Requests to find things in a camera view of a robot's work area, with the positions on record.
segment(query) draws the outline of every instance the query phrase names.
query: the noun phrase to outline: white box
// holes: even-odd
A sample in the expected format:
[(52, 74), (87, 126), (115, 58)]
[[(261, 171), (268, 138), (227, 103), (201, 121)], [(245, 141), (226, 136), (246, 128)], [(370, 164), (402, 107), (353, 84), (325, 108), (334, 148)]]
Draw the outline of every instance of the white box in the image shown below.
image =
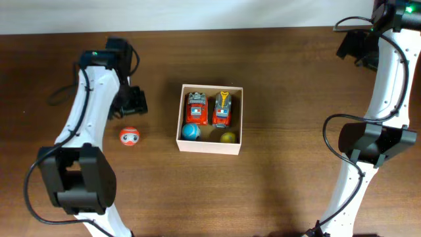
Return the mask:
[[(208, 125), (200, 126), (201, 140), (186, 141), (182, 139), (182, 127), (186, 123), (186, 98), (191, 92), (205, 93), (208, 98)], [(215, 128), (212, 126), (212, 114), (214, 111), (214, 98), (220, 92), (229, 92), (232, 95), (232, 119), (229, 128)], [(180, 110), (178, 113), (177, 145), (180, 151), (218, 153), (238, 155), (241, 147), (241, 133), (243, 129), (243, 88), (229, 86), (202, 86), (183, 84), (180, 98)], [(220, 143), (219, 138), (225, 132), (233, 132), (237, 136), (237, 143)]]

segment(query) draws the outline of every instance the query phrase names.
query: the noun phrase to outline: white arm segment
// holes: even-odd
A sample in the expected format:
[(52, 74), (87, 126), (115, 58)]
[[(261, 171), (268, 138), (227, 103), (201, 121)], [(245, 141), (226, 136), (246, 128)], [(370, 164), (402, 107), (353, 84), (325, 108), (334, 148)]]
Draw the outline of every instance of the white arm segment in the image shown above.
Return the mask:
[[(357, 165), (365, 173), (361, 188), (350, 204), (335, 218), (322, 226), (323, 233), (327, 232), (331, 237), (352, 237), (354, 221), (357, 216), (358, 209), (361, 205), (364, 193), (378, 169), (374, 165), (357, 162)], [(339, 178), (327, 211), (323, 214), (321, 221), (326, 220), (330, 215), (334, 214), (348, 200), (349, 196), (354, 192), (359, 181), (357, 169), (349, 163), (342, 161)]]
[[(400, 33), (388, 30), (384, 36), (391, 38), (405, 53), (409, 63), (409, 83), (407, 95), (399, 116), (393, 117), (383, 123), (384, 126), (402, 128), (409, 126), (409, 95), (412, 86), (412, 79), (416, 67), (416, 61), (421, 51), (421, 35), (419, 31), (402, 30)], [(384, 39), (379, 39), (379, 65), (374, 84), (374, 92), (370, 106), (365, 115), (366, 118), (380, 119), (386, 117), (394, 110), (397, 104), (404, 80), (404, 65), (396, 49)]]
[[(63, 147), (82, 147), (85, 143), (92, 144), (93, 147), (103, 149), (103, 135), (105, 125), (110, 110), (111, 103), (120, 88), (120, 82), (115, 70), (106, 70), (103, 66), (89, 66), (86, 68), (86, 74), (89, 78), (91, 92), (85, 113), (84, 120), (74, 136)], [(86, 91), (86, 81), (82, 71), (79, 71), (78, 93), (73, 103), (72, 110), (61, 134), (57, 137), (55, 143), (66, 139), (74, 129), (80, 118), (82, 107), (84, 106)], [(94, 220), (100, 227), (108, 233), (118, 237), (131, 237), (130, 230), (124, 226), (117, 209), (113, 204), (107, 208), (104, 215), (97, 213), (79, 213), (75, 215), (77, 219)], [(105, 235), (90, 224), (84, 223), (94, 237), (104, 237)]]
[[(388, 30), (385, 36), (391, 38), (404, 51), (409, 61), (409, 84), (407, 94), (399, 116), (395, 116), (389, 121), (383, 123), (384, 126), (402, 128), (409, 126), (409, 95), (412, 86), (412, 79), (416, 61), (421, 50), (420, 32), (413, 30), (402, 30), (400, 33)], [(401, 63), (401, 57), (395, 48), (384, 39), (379, 39), (379, 65), (374, 85), (372, 100), (365, 118), (380, 119), (386, 117), (394, 110), (397, 104), (404, 80), (404, 66)], [(353, 235), (353, 226), (355, 217), (360, 207), (364, 193), (378, 169), (372, 164), (357, 162), (357, 165), (365, 172), (362, 186), (352, 202), (334, 219), (323, 225), (322, 231), (330, 234), (331, 237), (351, 237)], [(335, 213), (349, 198), (357, 187), (359, 175), (356, 168), (342, 161), (342, 167), (337, 180), (335, 191), (332, 195), (328, 210), (324, 213), (321, 221), (327, 219)]]

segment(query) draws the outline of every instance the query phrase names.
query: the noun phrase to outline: blue ball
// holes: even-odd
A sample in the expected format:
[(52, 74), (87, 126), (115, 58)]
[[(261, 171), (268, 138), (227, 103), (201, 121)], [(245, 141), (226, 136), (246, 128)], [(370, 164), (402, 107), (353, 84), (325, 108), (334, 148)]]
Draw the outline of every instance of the blue ball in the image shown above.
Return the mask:
[(200, 136), (200, 128), (196, 124), (186, 124), (183, 126), (182, 136), (185, 140), (195, 141)]

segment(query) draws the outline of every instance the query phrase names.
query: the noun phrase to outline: ball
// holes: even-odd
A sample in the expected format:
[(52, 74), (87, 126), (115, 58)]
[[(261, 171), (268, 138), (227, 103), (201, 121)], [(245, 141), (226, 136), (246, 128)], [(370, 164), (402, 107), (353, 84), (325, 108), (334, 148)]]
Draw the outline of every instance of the ball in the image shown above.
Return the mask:
[(200, 128), (196, 124), (186, 124), (183, 126), (182, 136), (185, 140), (195, 141), (200, 136)]
[(120, 132), (120, 141), (124, 145), (134, 145), (140, 139), (140, 133), (134, 127), (125, 127)]
[(222, 143), (235, 143), (235, 134), (226, 132), (221, 136), (220, 142)]

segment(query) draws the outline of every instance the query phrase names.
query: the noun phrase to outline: yellow-green ball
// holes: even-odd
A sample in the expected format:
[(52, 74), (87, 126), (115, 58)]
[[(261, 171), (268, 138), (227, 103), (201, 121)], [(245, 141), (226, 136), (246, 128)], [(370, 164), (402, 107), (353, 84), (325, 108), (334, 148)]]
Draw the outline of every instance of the yellow-green ball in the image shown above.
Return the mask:
[(226, 132), (221, 136), (220, 142), (222, 143), (235, 143), (235, 134)]

